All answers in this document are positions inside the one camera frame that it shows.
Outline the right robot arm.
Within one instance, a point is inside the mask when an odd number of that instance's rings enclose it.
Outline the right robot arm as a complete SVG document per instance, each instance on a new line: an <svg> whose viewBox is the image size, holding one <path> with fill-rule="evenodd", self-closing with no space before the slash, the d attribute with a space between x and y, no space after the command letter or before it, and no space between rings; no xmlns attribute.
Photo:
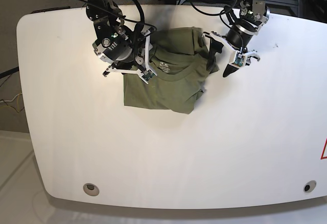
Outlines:
<svg viewBox="0 0 327 224"><path fill-rule="evenodd" d="M130 29L122 10L114 0L84 0L86 14L93 22L96 40L94 53L108 63L103 76L109 73L135 74L145 83L156 75L150 66L149 52L152 49L150 36L157 28L145 22L144 11L138 0L132 0L139 12L139 20Z"/></svg>

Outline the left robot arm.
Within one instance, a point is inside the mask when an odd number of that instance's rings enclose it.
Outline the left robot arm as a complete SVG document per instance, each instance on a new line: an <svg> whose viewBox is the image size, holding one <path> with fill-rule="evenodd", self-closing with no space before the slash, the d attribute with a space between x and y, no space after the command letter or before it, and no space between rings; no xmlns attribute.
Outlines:
<svg viewBox="0 0 327 224"><path fill-rule="evenodd" d="M269 14L270 9L266 6L266 0L234 0L231 6L225 6L218 16L227 17L228 22L225 23L229 28L227 34L220 35L214 31L202 34L210 40L209 66L215 63L216 54L223 50L228 50L230 53L228 64L223 72L224 78L250 65L252 58L260 61L257 51L248 50L247 45L268 22Z"/></svg>

